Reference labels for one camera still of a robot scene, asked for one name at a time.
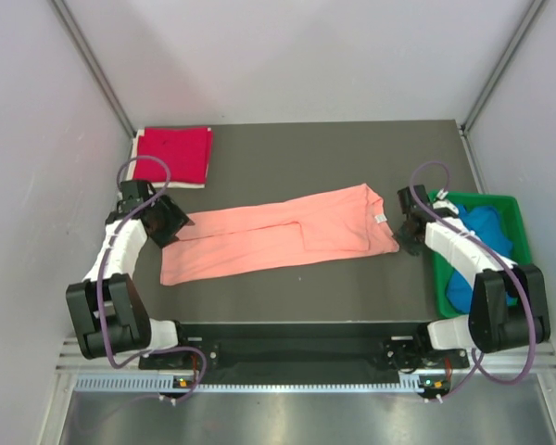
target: green plastic bin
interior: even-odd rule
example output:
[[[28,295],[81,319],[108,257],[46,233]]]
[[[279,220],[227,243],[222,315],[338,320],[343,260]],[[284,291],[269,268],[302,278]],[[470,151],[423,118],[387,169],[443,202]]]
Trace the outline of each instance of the green plastic bin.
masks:
[[[436,198],[437,191],[429,193],[431,200]],[[514,197],[504,197],[499,195],[480,195],[477,193],[460,193],[449,192],[447,199],[453,204],[461,204],[467,210],[479,206],[492,206],[500,215],[500,226],[502,232],[509,238],[512,243],[511,260],[518,264],[531,263],[531,253],[529,252],[529,244],[525,236],[523,227],[523,218],[519,211],[519,204]],[[451,265],[438,253],[434,257],[435,270],[435,292],[436,292],[436,308],[441,316],[445,318],[453,318],[462,313],[455,311],[451,303],[447,299],[447,284],[453,274]]]

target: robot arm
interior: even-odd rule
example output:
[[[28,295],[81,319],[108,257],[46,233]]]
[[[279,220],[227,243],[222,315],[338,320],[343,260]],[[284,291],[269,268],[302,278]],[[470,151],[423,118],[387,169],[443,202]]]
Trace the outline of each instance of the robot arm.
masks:
[[[106,236],[95,265],[80,283],[66,291],[70,316],[82,355],[87,359],[104,357],[105,347],[98,320],[96,282],[101,261],[110,249],[103,273],[107,327],[114,353],[127,350],[160,350],[182,343],[181,327],[174,321],[157,321],[148,313],[133,284],[138,255],[150,237],[160,248],[177,240],[175,234],[191,221],[168,196],[119,225],[124,216],[146,202],[154,188],[141,180],[122,182],[121,200],[106,221]],[[110,241],[116,237],[114,248]]]
[[[512,280],[503,267],[481,247],[467,239],[469,231],[458,218],[455,206],[445,199],[431,202],[423,185],[416,186],[419,199],[439,217],[457,227],[461,235],[425,213],[414,202],[410,189],[398,191],[406,221],[396,233],[396,240],[412,255],[427,246],[442,255],[474,290],[469,315],[421,325],[415,336],[422,353],[433,350],[469,349],[496,352],[526,346],[528,326],[524,308],[506,304],[506,294],[517,297]],[[536,342],[550,338],[550,319],[542,272],[533,264],[518,265],[500,257],[518,277],[534,316]]]

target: gray table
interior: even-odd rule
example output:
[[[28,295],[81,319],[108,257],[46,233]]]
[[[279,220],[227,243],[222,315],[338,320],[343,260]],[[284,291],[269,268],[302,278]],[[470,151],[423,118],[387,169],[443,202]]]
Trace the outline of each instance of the gray table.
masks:
[[[393,230],[396,192],[423,162],[445,161],[451,188],[474,191],[454,121],[225,125],[203,190],[173,190],[187,212],[284,201],[366,183],[385,199]],[[423,176],[427,188],[442,172]],[[422,321],[436,317],[430,255],[400,252],[162,286],[160,251],[148,242],[134,281],[151,317],[182,322]]]

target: white wall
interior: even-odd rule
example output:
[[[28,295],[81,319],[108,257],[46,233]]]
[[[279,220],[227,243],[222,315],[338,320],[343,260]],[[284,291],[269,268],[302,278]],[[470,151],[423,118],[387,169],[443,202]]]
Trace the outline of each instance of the white wall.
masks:
[[[67,0],[134,125],[462,121],[529,0]]]
[[[473,131],[490,192],[519,199],[546,277],[556,348],[556,0],[550,0]]]
[[[45,0],[0,2],[0,444],[34,443],[128,141]]]

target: blue fabric in basket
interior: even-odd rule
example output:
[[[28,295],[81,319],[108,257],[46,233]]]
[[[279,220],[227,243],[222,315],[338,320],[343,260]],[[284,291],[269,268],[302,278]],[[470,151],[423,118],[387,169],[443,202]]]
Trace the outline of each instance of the blue fabric in basket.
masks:
[[[469,230],[473,230],[485,244],[503,257],[511,257],[512,241],[502,233],[500,216],[494,207],[475,207],[469,212],[464,206],[457,206],[457,208],[460,211],[460,219]],[[465,278],[459,272],[454,271],[447,285],[447,298],[455,311],[469,313],[472,306],[472,294],[472,288]],[[507,294],[507,303],[512,300],[514,299]]]

